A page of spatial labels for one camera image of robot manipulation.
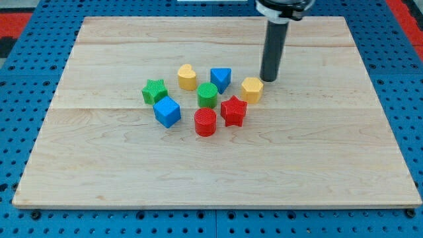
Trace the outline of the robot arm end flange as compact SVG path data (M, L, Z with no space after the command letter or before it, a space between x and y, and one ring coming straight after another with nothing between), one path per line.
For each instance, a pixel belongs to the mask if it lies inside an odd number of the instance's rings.
M300 21L313 8L315 0L256 0L256 10L274 24Z

